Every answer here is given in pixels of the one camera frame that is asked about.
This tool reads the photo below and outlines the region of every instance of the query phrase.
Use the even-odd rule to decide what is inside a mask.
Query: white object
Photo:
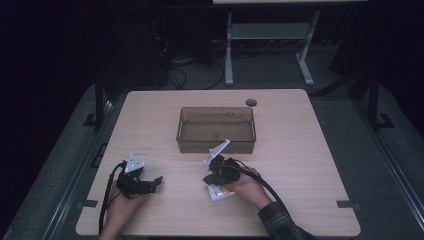
[[[140,161],[136,156],[131,154],[128,159],[127,166],[125,167],[125,173],[130,173],[142,167],[144,167],[144,162]]]
[[[217,147],[210,149],[209,150],[209,157],[205,160],[203,160],[203,162],[207,165],[209,165],[209,163],[211,163],[212,159],[214,159],[216,156],[218,156],[218,154],[220,154],[222,152],[222,150],[224,150],[225,147],[227,147],[227,145],[230,144],[230,140],[225,139],[225,142],[219,144]]]
[[[231,190],[223,189],[221,186],[215,184],[208,185],[209,195],[211,196],[212,202],[221,201],[237,195],[236,192]]]

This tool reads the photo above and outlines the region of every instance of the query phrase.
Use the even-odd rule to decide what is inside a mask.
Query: person's right hand
[[[258,174],[256,169],[250,167],[249,169],[254,174]],[[271,198],[265,192],[262,184],[244,173],[240,174],[239,180],[230,184],[226,184],[223,187],[229,188],[236,192],[242,199],[254,205],[258,210],[261,210],[263,207],[272,202]]]

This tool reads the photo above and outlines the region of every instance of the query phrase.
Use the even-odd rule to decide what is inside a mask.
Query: plastic container
[[[222,153],[253,152],[256,141],[249,107],[185,107],[181,109],[177,141],[181,153],[209,153],[229,139]]]

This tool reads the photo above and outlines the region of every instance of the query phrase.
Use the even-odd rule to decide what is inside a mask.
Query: wooden table
[[[124,230],[145,236],[267,236],[254,207],[238,196],[212,203],[202,181],[207,154],[182,154],[176,141],[182,107],[253,107],[257,140],[253,154],[223,154],[258,169],[279,194],[293,220],[316,236],[356,236],[360,227],[303,90],[146,91],[128,94],[94,179],[76,230],[97,235],[108,176],[130,154],[145,162],[141,179],[163,176]]]

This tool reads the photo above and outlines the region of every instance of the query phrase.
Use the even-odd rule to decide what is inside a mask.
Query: metal frame
[[[309,23],[232,23],[232,12],[228,13],[227,51],[225,56],[225,84],[234,85],[231,62],[231,41],[235,39],[304,39],[305,45],[296,59],[307,85],[313,85],[311,73],[306,64],[306,55],[311,45],[320,11],[315,11]]]

